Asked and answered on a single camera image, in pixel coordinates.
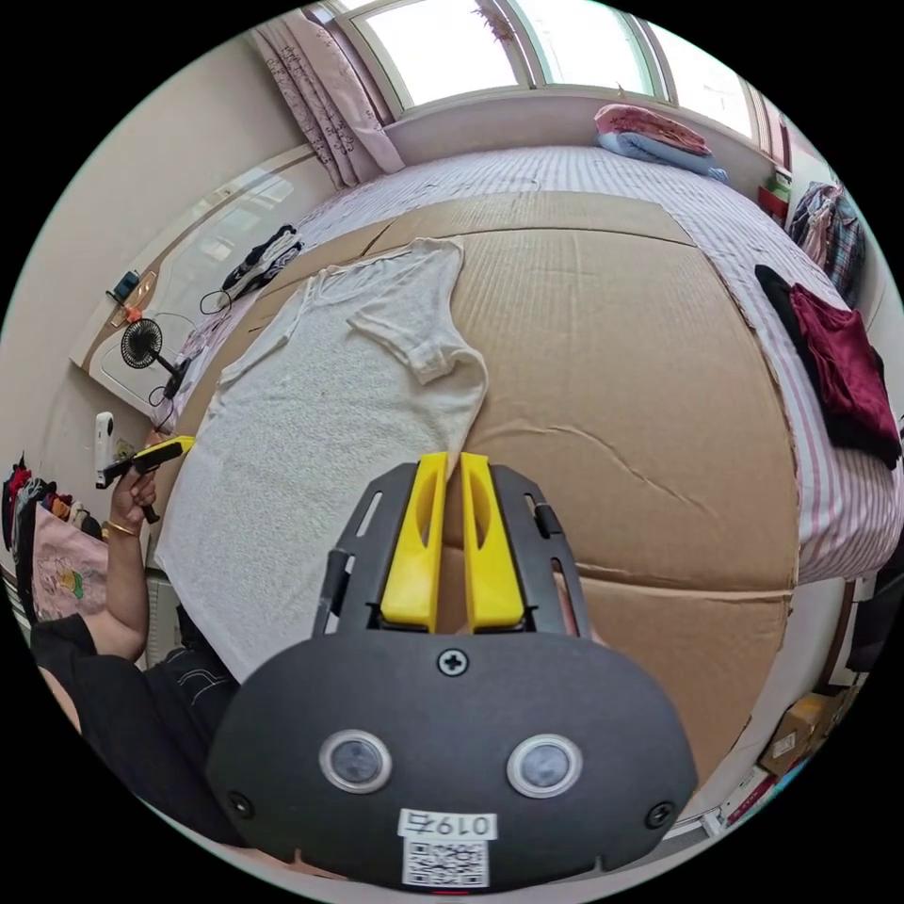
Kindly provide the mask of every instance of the small fan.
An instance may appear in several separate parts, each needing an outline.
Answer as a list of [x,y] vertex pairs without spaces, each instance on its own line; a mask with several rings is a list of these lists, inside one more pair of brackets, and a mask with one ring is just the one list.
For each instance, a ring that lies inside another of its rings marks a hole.
[[189,361],[170,364],[160,356],[163,348],[163,332],[155,320],[142,317],[130,323],[122,334],[120,351],[122,359],[136,370],[150,367],[154,362],[161,364],[169,371],[169,379],[163,390],[163,397],[172,399],[179,392],[182,381],[186,378]]

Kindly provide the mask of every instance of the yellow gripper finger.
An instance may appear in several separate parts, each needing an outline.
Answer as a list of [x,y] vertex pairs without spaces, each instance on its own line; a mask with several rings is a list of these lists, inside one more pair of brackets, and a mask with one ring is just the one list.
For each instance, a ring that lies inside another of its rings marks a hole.
[[436,631],[448,455],[421,457],[380,602],[390,624]]
[[525,607],[486,456],[461,455],[468,626],[513,628]]

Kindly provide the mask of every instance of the windowsill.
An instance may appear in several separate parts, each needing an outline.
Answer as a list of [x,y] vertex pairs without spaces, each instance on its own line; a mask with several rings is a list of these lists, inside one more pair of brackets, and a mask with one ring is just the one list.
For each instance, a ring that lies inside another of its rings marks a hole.
[[410,110],[406,110],[396,118],[395,122],[392,122],[388,126],[386,126],[386,133],[391,136],[394,128],[396,128],[398,125],[419,121],[432,116],[433,114],[443,113],[447,110],[460,109],[462,107],[472,105],[491,104],[493,101],[502,99],[520,99],[543,96],[551,97],[556,95],[568,98],[593,98],[599,100],[601,105],[613,103],[634,104],[637,106],[647,107],[654,112],[662,113],[665,116],[677,116],[682,120],[686,120],[690,125],[700,125],[719,133],[721,136],[730,138],[731,140],[736,141],[738,144],[744,145],[749,150],[758,153],[765,160],[769,160],[773,163],[776,162],[756,142],[754,142],[747,136],[743,135],[740,132],[736,132],[734,129],[723,125],[717,120],[711,120],[709,117],[704,116],[701,113],[696,113],[693,110],[687,110],[682,107],[664,103],[663,101],[650,97],[646,94],[633,94],[630,92],[621,94],[614,89],[584,88],[574,85],[552,85],[539,89],[491,89],[471,94],[462,94],[452,98],[444,98],[440,101],[432,101],[429,104],[421,104]]

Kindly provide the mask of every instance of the white headboard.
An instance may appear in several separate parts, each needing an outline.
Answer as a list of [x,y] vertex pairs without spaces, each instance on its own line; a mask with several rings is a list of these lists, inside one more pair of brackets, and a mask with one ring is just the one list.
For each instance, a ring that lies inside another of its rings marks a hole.
[[[219,288],[255,245],[284,223],[301,220],[334,191],[326,169],[304,145],[211,192],[142,250],[130,267],[140,280],[129,303],[135,303],[140,293],[143,315],[159,323],[164,337],[161,355],[170,361],[176,357],[203,318],[202,296]],[[210,300],[208,310],[215,301]],[[70,358],[116,396],[153,418],[149,395],[166,383],[169,374],[160,364],[145,370],[126,365],[120,353],[122,329],[111,326],[120,313],[112,299],[99,299]]]

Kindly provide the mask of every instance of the pink pillow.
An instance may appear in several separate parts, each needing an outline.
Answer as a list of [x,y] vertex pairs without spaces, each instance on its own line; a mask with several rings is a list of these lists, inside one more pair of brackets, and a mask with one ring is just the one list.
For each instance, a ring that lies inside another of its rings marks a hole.
[[35,508],[32,593],[41,622],[106,605],[106,543],[60,521],[40,503]]

